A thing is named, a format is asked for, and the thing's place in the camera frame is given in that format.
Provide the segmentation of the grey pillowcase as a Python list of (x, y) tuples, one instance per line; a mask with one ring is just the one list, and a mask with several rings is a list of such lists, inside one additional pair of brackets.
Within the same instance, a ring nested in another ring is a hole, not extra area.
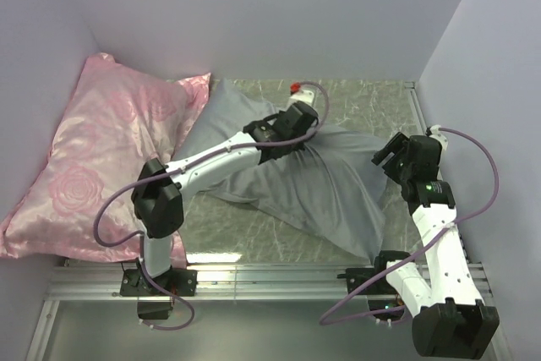
[[(174, 157), (196, 155), (278, 110), (268, 101), (247, 97), (224, 79), (211, 91)], [(384, 144), (371, 134), (327, 123), (303, 150), (236, 172), (211, 186), (210, 194), (230, 203), (252, 205), (350, 254), (373, 260), (383, 241), (385, 217), (380, 199), (386, 177), (371, 159)]]

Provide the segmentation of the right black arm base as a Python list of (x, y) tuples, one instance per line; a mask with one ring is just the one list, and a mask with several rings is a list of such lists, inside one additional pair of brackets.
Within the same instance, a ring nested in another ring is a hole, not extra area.
[[(360, 287), (368, 279), (373, 277), (376, 271), (372, 267), (362, 268), (346, 268), (344, 272), (339, 273), (336, 278), (344, 280), (346, 283), (347, 292), (350, 293), (357, 287)], [(369, 311), (382, 309), (393, 309), (403, 305), (403, 302), (398, 298), (396, 290), (382, 278), (365, 288), (359, 293), (361, 296), (366, 296), (368, 299)], [(374, 318), (381, 321), (390, 321), (391, 323), (398, 322), (405, 315), (405, 309), (394, 312), (386, 312), (374, 315)]]

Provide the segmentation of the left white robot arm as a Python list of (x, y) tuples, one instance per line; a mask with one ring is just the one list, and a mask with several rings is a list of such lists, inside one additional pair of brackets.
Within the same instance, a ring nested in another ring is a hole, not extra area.
[(318, 113), (297, 101), (285, 111), (253, 121), (230, 139), (194, 156), (146, 162), (131, 195), (143, 222), (140, 285), (151, 295), (170, 285), (172, 235), (183, 225), (184, 203), (198, 192), (245, 169), (282, 158), (303, 147), (319, 122)]

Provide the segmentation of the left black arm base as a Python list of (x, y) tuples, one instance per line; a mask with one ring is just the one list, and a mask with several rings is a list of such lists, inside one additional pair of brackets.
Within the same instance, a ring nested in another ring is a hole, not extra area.
[(195, 317), (195, 311), (185, 298), (195, 295), (197, 283), (197, 271), (172, 267), (160, 276), (147, 278), (137, 262), (135, 268), (123, 269), (119, 296), (138, 300), (137, 315), (147, 325), (168, 320), (174, 305), (182, 303), (188, 308), (189, 324)]

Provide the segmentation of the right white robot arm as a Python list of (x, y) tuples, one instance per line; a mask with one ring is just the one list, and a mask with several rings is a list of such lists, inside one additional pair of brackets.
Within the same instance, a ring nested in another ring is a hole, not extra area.
[(500, 324), (485, 304), (462, 248), (451, 186), (438, 178), (447, 141), (442, 134), (395, 134), (372, 162), (401, 188), (424, 247), (429, 279), (412, 255), (382, 251), (374, 261), (377, 290), (394, 290), (413, 318), (413, 345), (424, 357), (478, 360)]

